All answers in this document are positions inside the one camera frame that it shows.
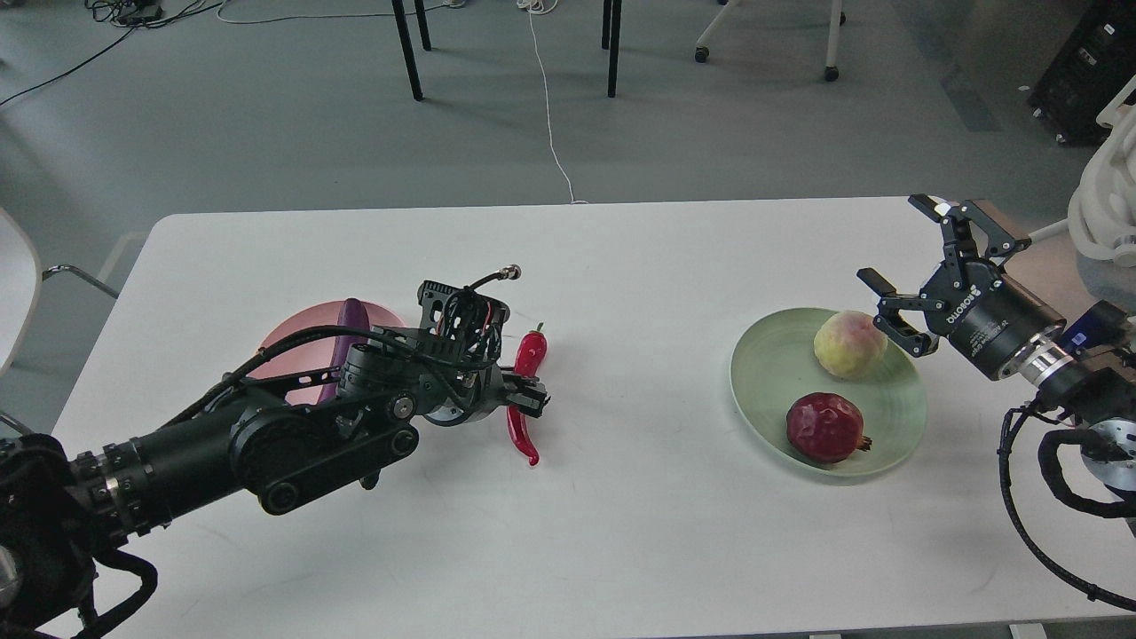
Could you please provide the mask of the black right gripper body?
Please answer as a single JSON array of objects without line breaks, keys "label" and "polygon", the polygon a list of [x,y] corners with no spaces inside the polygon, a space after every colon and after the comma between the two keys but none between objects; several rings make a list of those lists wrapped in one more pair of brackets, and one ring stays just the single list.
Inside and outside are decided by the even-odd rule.
[{"label": "black right gripper body", "polygon": [[1027,345],[1055,337],[1067,324],[999,265],[964,265],[958,277],[942,265],[920,294],[942,304],[926,312],[927,327],[992,381],[1014,375]]}]

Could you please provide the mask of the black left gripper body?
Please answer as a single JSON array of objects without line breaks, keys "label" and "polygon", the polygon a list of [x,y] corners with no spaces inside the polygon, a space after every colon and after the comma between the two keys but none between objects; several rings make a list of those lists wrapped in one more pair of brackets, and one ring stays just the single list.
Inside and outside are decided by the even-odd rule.
[{"label": "black left gripper body", "polygon": [[457,399],[442,392],[442,404],[423,413],[423,418],[437,426],[458,426],[486,418],[509,404],[508,396],[518,390],[520,376],[511,367],[492,364],[487,370],[456,379]]}]

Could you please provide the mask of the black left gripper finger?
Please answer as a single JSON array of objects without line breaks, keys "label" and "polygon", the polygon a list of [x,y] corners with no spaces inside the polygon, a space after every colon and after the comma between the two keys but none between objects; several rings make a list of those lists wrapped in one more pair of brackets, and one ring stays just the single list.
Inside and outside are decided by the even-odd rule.
[{"label": "black left gripper finger", "polygon": [[504,376],[504,405],[518,408],[523,415],[541,418],[549,401],[548,389],[540,377]]}]

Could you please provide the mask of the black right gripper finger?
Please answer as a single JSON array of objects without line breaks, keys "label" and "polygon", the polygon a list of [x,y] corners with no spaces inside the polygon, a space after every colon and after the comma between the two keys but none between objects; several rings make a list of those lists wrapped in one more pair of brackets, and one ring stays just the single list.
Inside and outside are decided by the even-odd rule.
[{"label": "black right gripper finger", "polygon": [[939,312],[938,300],[921,294],[897,294],[889,280],[871,267],[857,269],[857,279],[878,296],[872,325],[892,343],[914,359],[937,351],[939,337],[917,330],[903,318],[901,312]]},{"label": "black right gripper finger", "polygon": [[1005,262],[1030,249],[1033,239],[1006,222],[989,200],[949,200],[917,193],[909,204],[939,226],[943,238],[941,269],[949,283],[976,283],[999,279]]}]

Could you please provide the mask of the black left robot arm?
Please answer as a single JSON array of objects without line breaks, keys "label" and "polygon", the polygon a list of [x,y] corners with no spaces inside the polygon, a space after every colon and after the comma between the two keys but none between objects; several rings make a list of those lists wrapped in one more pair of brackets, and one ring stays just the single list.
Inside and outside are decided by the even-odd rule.
[{"label": "black left robot arm", "polygon": [[506,302],[482,294],[508,265],[469,287],[426,280],[418,327],[364,320],[349,300],[339,323],[266,345],[178,416],[145,435],[69,458],[50,434],[5,438],[3,636],[37,638],[77,611],[81,638],[101,638],[157,590],[130,536],[247,490],[273,517],[406,460],[414,418],[456,426],[499,407],[538,417],[548,392],[535,367],[501,367]]}]

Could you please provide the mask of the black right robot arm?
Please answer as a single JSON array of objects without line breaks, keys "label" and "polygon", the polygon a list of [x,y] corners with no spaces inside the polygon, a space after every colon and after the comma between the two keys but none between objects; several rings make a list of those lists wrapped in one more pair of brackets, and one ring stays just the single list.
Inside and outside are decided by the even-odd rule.
[{"label": "black right robot arm", "polygon": [[902,351],[920,359],[945,338],[992,381],[1019,375],[1036,389],[1010,408],[999,428],[999,492],[1014,531],[1051,574],[1125,611],[1133,600],[1059,565],[1027,533],[1014,506],[1011,456],[1027,420],[1052,425],[1039,438],[1037,460],[1058,503],[1097,518],[1133,518],[1131,314],[1096,302],[1069,324],[1006,274],[1006,260],[1031,238],[995,218],[982,200],[953,204],[928,194],[909,205],[937,225],[943,257],[917,294],[900,294],[872,268],[857,279],[877,294],[872,324]]}]

